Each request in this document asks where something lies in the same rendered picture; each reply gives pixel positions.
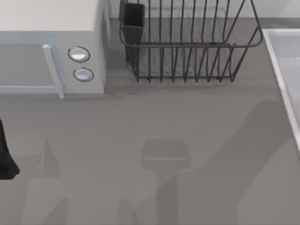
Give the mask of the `small round microwave knob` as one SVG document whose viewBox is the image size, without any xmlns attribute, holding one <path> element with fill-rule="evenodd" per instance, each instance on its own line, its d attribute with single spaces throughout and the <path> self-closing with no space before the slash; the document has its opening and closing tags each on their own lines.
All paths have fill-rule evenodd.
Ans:
<svg viewBox="0 0 300 225">
<path fill-rule="evenodd" d="M 90 82 L 94 78 L 94 73 L 85 67 L 75 69 L 73 77 L 80 82 Z"/>
</svg>

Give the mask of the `black utensil holder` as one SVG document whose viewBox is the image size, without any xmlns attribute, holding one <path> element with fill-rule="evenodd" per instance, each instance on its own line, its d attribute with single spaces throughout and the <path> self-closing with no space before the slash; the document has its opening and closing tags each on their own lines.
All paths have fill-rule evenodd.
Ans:
<svg viewBox="0 0 300 225">
<path fill-rule="evenodd" d="M 145 5 L 120 0 L 119 19 L 125 39 L 126 63 L 135 63 L 135 57 L 142 42 Z"/>
</svg>

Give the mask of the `pale microwave oven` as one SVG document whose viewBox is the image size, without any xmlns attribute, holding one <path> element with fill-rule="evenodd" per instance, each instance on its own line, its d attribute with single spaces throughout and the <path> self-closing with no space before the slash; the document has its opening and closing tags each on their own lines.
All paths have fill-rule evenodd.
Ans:
<svg viewBox="0 0 300 225">
<path fill-rule="evenodd" d="M 45 31 L 57 46 L 64 96 L 101 95 L 105 89 L 105 48 L 110 39 L 108 0 L 0 0 L 0 31 Z M 82 46 L 90 52 L 84 63 L 72 61 L 68 49 Z M 90 82 L 80 82 L 73 71 L 88 68 Z"/>
</svg>

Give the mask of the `microwave glass door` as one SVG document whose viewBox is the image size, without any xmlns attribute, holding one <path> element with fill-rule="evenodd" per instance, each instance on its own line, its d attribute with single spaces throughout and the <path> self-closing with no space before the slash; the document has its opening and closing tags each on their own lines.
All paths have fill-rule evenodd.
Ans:
<svg viewBox="0 0 300 225">
<path fill-rule="evenodd" d="M 63 84 L 52 34 L 45 31 L 0 31 L 0 94 L 58 95 L 41 47 L 44 44 L 52 48 L 53 60 Z"/>
</svg>

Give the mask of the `large round microwave knob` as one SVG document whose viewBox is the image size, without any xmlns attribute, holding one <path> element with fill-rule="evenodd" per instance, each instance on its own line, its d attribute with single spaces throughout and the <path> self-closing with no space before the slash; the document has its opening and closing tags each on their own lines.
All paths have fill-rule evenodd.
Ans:
<svg viewBox="0 0 300 225">
<path fill-rule="evenodd" d="M 67 54 L 72 61 L 78 63 L 84 63 L 90 59 L 90 52 L 82 46 L 68 49 Z"/>
</svg>

